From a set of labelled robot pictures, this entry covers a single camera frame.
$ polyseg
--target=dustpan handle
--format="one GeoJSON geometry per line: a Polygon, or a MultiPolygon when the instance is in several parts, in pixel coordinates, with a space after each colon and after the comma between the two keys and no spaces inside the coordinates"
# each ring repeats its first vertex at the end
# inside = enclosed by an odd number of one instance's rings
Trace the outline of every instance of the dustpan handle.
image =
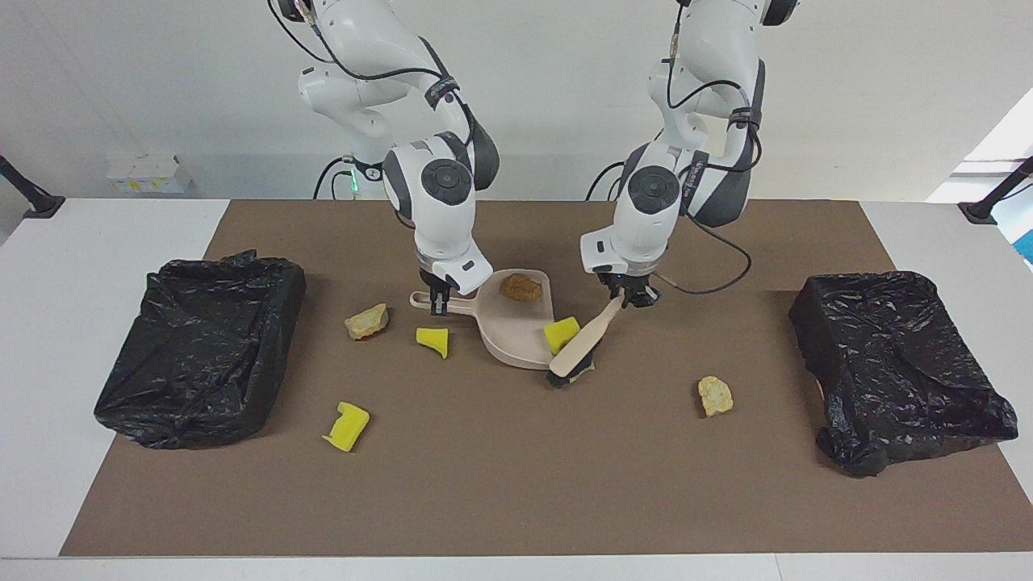
{"type": "MultiPolygon", "coordinates": [[[[416,292],[409,295],[409,304],[416,307],[417,309],[430,311],[431,310],[431,295],[430,293],[416,292]]],[[[470,299],[450,299],[448,301],[448,312],[455,314],[465,314],[467,316],[476,316],[473,312],[474,302],[470,299]]]]}

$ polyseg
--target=brown rock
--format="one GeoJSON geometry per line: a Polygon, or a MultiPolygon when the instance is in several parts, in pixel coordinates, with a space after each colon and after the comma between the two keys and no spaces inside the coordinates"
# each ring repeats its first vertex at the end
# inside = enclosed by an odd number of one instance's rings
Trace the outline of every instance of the brown rock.
{"type": "Polygon", "coordinates": [[[541,283],[523,274],[514,274],[502,281],[502,294],[514,301],[534,303],[541,300],[541,283]]]}

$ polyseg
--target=yellow rock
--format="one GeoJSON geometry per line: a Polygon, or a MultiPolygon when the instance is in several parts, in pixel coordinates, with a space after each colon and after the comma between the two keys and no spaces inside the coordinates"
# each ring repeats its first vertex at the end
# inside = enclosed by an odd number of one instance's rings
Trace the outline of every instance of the yellow rock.
{"type": "Polygon", "coordinates": [[[731,411],[735,404],[731,399],[728,385],[717,377],[703,377],[699,381],[699,398],[703,402],[708,418],[731,411]]]}
{"type": "Polygon", "coordinates": [[[357,341],[386,329],[389,319],[387,305],[380,303],[370,310],[363,311],[351,318],[345,319],[344,326],[348,329],[348,335],[357,341]]]}

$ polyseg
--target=brush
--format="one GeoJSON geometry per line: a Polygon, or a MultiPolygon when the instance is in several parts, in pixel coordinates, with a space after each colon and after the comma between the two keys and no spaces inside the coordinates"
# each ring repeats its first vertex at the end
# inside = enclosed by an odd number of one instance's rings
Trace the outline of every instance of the brush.
{"type": "Polygon", "coordinates": [[[555,388],[569,386],[586,371],[594,369],[593,354],[606,334],[609,323],[624,306],[624,293],[609,301],[599,316],[585,326],[549,365],[549,383],[555,388]]]}

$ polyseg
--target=black trash bag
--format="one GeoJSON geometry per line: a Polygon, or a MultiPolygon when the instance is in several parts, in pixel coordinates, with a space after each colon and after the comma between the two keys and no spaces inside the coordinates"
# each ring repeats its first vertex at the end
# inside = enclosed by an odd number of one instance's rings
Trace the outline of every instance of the black trash bag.
{"type": "Polygon", "coordinates": [[[851,476],[1019,437],[928,278],[815,276],[789,317],[824,395],[818,447],[851,476]]]}
{"type": "Polygon", "coordinates": [[[262,428],[286,372],[305,272],[242,252],[148,275],[140,314],[94,408],[152,449],[226,446],[262,428]]]}

